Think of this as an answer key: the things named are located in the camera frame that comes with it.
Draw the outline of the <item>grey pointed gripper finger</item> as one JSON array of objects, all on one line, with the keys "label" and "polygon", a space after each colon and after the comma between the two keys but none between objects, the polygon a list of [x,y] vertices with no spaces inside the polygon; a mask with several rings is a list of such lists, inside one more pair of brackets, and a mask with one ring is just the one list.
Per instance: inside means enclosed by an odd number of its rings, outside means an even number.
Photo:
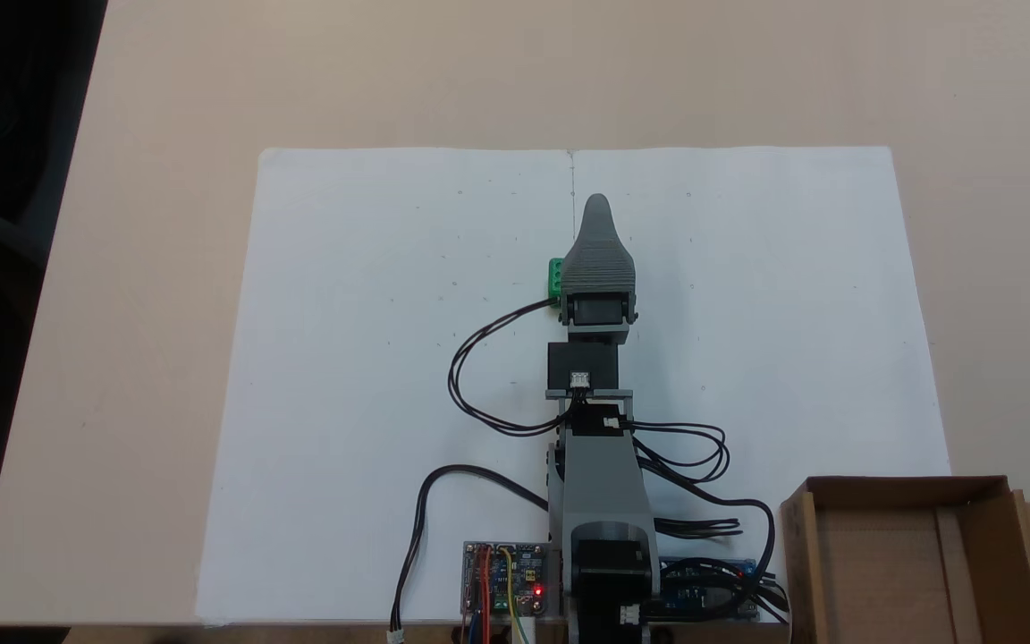
[{"label": "grey pointed gripper finger", "polygon": [[618,235],[612,205],[588,197],[576,240],[561,263],[561,292],[633,292],[636,264]]}]

